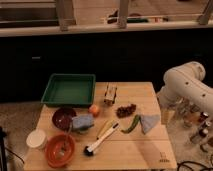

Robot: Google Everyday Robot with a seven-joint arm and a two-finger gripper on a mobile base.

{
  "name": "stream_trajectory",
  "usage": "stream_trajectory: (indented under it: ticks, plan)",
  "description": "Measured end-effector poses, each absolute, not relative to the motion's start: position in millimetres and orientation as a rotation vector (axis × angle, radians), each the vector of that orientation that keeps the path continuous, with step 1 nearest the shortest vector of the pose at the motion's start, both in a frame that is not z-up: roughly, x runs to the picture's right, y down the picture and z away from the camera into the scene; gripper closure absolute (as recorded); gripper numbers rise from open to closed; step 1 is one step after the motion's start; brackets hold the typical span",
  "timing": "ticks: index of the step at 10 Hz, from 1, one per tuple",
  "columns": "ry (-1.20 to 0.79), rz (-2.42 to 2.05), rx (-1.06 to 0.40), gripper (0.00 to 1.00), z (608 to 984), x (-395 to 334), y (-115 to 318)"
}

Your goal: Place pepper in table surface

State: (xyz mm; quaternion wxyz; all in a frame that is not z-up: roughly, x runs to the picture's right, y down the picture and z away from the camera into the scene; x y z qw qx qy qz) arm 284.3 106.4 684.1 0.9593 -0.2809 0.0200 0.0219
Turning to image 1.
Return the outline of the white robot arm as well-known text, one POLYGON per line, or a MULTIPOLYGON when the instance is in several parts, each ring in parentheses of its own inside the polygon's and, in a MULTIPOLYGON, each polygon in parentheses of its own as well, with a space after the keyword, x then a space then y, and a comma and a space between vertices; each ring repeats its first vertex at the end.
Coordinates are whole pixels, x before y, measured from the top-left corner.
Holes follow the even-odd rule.
POLYGON ((213 88, 202 82, 205 75, 204 66, 196 61, 173 67, 164 73, 164 85, 157 93, 162 124, 169 122, 182 98, 213 116, 213 88))

